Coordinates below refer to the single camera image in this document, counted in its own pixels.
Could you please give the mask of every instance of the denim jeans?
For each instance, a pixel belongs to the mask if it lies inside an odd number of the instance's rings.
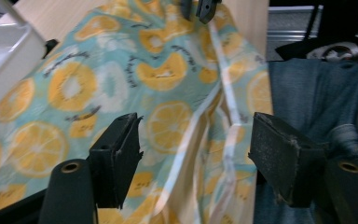
[[[353,129],[358,113],[358,63],[293,59],[270,63],[269,75],[276,117],[316,143],[332,142],[332,155],[342,146],[358,142]],[[337,134],[339,130],[330,134],[336,127],[348,124],[351,131],[343,133],[354,132],[355,140],[350,143],[342,138],[345,134]],[[278,203],[270,186],[257,186],[255,224],[314,223],[313,211],[313,206],[298,209]]]

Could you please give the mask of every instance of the black metal clamp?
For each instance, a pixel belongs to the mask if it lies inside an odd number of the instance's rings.
[[[213,18],[218,3],[222,3],[222,0],[199,0],[196,16],[202,23],[206,24]],[[190,20],[192,7],[192,0],[181,0],[182,15],[187,20]]]
[[[336,155],[330,147],[255,113],[249,158],[274,191],[291,207],[314,202],[318,223],[358,224],[358,156],[343,154],[343,147]]]
[[[135,113],[115,119],[86,160],[58,164],[48,188],[0,210],[0,224],[98,223],[98,208],[122,208],[139,160]]]

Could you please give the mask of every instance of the white plastic tray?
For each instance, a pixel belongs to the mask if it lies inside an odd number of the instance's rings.
[[[44,46],[29,24],[0,25],[0,100],[36,67],[45,54]]]

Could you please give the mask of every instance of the wooden surface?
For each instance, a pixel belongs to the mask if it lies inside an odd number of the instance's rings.
[[[265,55],[269,0],[223,0],[240,33]]]
[[[90,9],[108,1],[20,0],[15,8],[46,40],[62,40]],[[241,34],[265,54],[269,0],[223,0],[223,3],[230,8]],[[13,20],[5,15],[0,23]]]

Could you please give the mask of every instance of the screw hole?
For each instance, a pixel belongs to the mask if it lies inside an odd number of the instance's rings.
[[[339,167],[346,172],[358,174],[358,166],[347,161],[342,161],[339,163]]]
[[[73,173],[74,171],[78,170],[80,167],[80,164],[77,162],[71,162],[69,164],[64,165],[61,168],[61,171],[63,173],[69,174],[69,173]]]

